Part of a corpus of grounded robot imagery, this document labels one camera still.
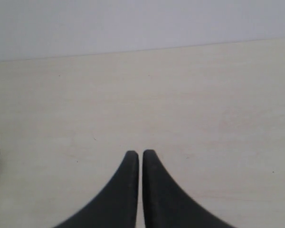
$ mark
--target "white table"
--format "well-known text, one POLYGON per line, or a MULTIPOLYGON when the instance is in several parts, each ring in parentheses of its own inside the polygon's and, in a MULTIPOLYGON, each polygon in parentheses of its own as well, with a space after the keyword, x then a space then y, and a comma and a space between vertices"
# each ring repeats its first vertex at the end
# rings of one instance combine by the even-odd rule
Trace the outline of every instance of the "white table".
POLYGON ((53 227, 147 148, 223 220, 285 228, 285 39, 1 62, 0 145, 0 228, 53 227))

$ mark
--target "white wall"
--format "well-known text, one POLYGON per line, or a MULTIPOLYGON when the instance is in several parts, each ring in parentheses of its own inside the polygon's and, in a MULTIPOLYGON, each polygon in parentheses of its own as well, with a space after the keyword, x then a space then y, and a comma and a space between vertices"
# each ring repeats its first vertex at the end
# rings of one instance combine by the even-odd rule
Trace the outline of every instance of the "white wall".
POLYGON ((285 37, 285 0, 0 0, 0 60, 285 37))

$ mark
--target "light wooden surface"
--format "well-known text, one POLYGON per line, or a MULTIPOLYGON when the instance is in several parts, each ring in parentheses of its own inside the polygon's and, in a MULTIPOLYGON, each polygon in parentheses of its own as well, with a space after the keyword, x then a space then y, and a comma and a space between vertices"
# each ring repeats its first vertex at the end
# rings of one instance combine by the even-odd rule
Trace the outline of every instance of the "light wooden surface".
POLYGON ((0 228, 54 226, 147 148, 223 220, 285 228, 285 39, 2 62, 0 145, 0 228))

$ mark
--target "white tabletop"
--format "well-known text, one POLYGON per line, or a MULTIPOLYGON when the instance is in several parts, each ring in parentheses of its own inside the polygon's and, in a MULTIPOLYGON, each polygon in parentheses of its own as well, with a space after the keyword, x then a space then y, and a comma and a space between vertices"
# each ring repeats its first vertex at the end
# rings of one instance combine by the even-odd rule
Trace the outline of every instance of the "white tabletop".
POLYGON ((0 146, 0 228, 53 227, 148 148, 221 219, 285 228, 285 39, 1 62, 0 146))

